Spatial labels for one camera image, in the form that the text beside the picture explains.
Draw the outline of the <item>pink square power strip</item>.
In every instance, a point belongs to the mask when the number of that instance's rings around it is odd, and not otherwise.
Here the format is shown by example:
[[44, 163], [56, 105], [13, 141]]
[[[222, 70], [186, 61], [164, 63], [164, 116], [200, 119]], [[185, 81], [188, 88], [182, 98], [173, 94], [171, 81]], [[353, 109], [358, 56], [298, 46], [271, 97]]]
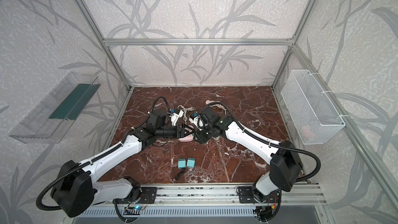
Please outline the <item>pink square power strip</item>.
[[178, 139], [180, 142], [192, 142], [194, 140], [194, 136], [193, 135], [188, 135], [184, 138], [180, 138]]

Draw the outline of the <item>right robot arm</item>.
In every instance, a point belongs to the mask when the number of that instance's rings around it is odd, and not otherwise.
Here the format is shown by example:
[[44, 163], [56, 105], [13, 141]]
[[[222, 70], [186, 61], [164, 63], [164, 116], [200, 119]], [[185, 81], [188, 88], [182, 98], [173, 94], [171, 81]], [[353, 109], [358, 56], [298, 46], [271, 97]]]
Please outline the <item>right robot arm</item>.
[[[296, 182], [314, 177], [321, 169], [321, 161], [314, 153], [298, 149], [289, 141], [281, 143], [266, 138], [245, 127], [232, 113], [220, 116], [207, 105], [201, 112], [192, 114], [189, 120], [198, 128], [199, 142], [206, 143], [210, 138], [222, 136], [246, 147], [269, 165], [269, 171], [260, 176], [252, 187], [261, 196], [276, 190], [289, 192]], [[300, 176], [303, 170], [300, 154], [316, 162], [313, 171], [304, 176]]]

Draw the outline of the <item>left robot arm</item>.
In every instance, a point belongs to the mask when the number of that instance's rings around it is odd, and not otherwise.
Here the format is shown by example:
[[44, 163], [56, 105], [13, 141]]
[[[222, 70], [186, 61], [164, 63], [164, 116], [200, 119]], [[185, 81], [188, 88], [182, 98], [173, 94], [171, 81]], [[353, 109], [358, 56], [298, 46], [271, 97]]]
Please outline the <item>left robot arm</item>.
[[63, 164], [57, 179], [38, 195], [36, 206], [43, 211], [63, 210], [68, 217], [76, 217], [91, 205], [115, 199], [136, 201], [142, 195], [137, 181], [126, 177], [100, 182], [100, 178], [159, 138], [181, 139], [193, 133], [194, 128], [185, 124], [131, 130], [107, 150], [79, 163], [70, 160]]

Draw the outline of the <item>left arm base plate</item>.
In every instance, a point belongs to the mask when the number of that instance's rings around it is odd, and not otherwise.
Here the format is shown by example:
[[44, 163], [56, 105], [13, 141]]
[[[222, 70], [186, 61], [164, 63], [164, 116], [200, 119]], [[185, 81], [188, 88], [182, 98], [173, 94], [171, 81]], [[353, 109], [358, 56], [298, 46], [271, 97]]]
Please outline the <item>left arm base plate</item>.
[[117, 204], [154, 204], [157, 187], [133, 188], [132, 192], [124, 199], [116, 199]]

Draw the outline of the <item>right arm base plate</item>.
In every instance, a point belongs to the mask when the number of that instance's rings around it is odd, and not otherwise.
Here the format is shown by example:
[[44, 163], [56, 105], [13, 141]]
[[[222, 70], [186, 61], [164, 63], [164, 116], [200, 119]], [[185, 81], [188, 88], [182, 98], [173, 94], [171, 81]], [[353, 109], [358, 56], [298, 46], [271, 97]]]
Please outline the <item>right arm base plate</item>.
[[271, 204], [276, 205], [282, 191], [272, 191], [269, 195], [262, 195], [257, 190], [253, 191], [251, 186], [239, 186], [236, 189], [240, 203]]

